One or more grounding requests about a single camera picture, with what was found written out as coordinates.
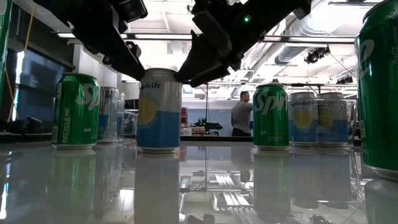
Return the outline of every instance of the black equipment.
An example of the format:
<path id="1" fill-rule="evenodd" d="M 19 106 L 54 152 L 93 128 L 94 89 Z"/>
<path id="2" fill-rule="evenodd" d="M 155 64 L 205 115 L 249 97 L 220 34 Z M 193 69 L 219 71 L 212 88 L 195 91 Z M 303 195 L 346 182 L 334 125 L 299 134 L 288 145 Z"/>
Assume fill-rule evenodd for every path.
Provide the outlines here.
<path id="1" fill-rule="evenodd" d="M 142 0 L 34 0 L 69 26 L 75 37 L 93 53 L 104 55 L 104 63 L 140 80 L 144 68 L 141 52 L 128 46 L 120 34 L 127 23 L 144 18 Z M 229 75 L 227 68 L 240 69 L 243 54 L 291 12 L 302 19 L 311 11 L 312 0 L 248 0 L 230 6 L 227 0 L 195 0 L 190 12 L 203 32 L 191 31 L 192 49 L 175 79 L 196 87 Z"/>
<path id="2" fill-rule="evenodd" d="M 327 47 L 318 47 L 314 51 L 311 51 L 308 53 L 308 56 L 304 59 L 304 62 L 310 64 L 310 63 L 316 63 L 320 59 L 324 58 L 325 55 L 330 54 L 330 49 L 329 46 Z"/>
<path id="3" fill-rule="evenodd" d="M 210 134 L 210 130 L 222 130 L 223 127 L 219 123 L 207 122 L 206 118 L 199 118 L 198 122 L 195 123 L 196 127 L 205 127 L 205 134 Z"/>

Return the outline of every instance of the counter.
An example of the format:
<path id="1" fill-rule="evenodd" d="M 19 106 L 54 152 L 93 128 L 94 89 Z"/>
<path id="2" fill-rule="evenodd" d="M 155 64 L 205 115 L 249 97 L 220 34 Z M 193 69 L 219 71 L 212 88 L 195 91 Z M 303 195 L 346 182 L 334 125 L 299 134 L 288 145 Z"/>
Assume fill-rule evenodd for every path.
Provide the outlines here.
<path id="1" fill-rule="evenodd" d="M 315 215 L 366 223 L 367 180 L 358 180 L 349 151 L 182 141 L 174 154 L 153 155 L 132 140 L 85 151 L 48 142 L 1 149 L 0 222 L 310 223 Z"/>

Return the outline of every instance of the clear glass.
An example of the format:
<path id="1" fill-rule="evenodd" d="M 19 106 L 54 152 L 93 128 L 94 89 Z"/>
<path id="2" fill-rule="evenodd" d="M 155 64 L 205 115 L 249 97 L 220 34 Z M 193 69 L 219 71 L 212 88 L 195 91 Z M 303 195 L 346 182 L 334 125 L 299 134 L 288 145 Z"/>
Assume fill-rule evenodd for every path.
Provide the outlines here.
<path id="1" fill-rule="evenodd" d="M 138 110 L 124 110 L 124 135 L 135 138 L 137 135 Z"/>

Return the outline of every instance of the spindrift logo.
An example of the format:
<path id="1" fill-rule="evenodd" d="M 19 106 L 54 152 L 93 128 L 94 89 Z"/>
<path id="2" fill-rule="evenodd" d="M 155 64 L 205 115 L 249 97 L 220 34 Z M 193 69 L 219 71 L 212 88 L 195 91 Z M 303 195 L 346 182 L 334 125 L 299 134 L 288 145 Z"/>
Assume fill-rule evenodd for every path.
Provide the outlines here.
<path id="1" fill-rule="evenodd" d="M 146 82 L 141 85 L 141 90 L 145 90 L 146 88 L 160 88 L 160 84 L 158 82 Z"/>

